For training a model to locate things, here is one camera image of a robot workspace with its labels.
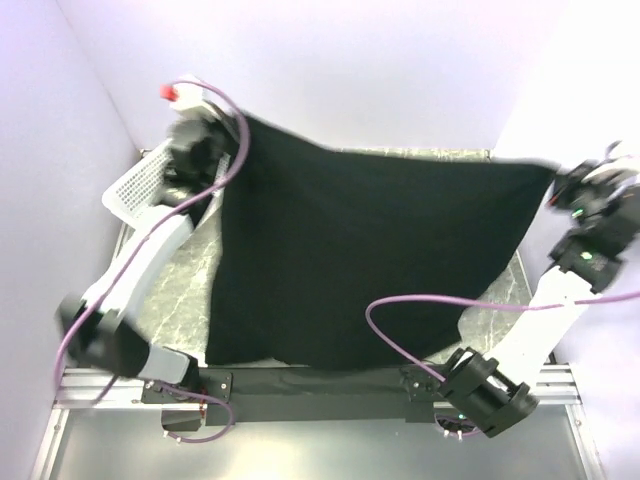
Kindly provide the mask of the black t shirt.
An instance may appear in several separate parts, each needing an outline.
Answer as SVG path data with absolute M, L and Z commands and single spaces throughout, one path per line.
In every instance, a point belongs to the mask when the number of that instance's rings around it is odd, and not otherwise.
M 477 299 L 502 274 L 554 174 L 322 148 L 249 120 L 226 187 L 210 300 L 210 365 L 274 359 L 320 370 L 391 366 L 460 339 L 462 308 L 383 297 Z

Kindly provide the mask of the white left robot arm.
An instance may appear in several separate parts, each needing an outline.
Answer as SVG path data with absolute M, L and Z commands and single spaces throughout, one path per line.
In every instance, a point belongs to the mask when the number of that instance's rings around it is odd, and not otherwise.
M 164 384 L 179 402 L 197 395 L 197 360 L 151 342 L 135 320 L 165 264 L 238 173 L 249 145 L 249 126 L 241 114 L 182 119 L 107 188 L 103 205 L 133 234 L 93 285 L 60 303 L 56 314 L 63 339 L 54 364 L 56 382 L 70 356 L 116 378 Z

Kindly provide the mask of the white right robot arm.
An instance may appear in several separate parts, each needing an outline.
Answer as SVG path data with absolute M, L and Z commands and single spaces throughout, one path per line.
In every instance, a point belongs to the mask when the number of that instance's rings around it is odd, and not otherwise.
M 530 303 L 489 352 L 458 349 L 439 374 L 438 394 L 457 412 L 436 416 L 444 436 L 494 437 L 524 420 L 539 401 L 532 389 L 545 360 L 622 270 L 621 254 L 639 235 L 639 158 L 586 161 L 557 176 L 549 206 L 574 225 L 549 253 Z

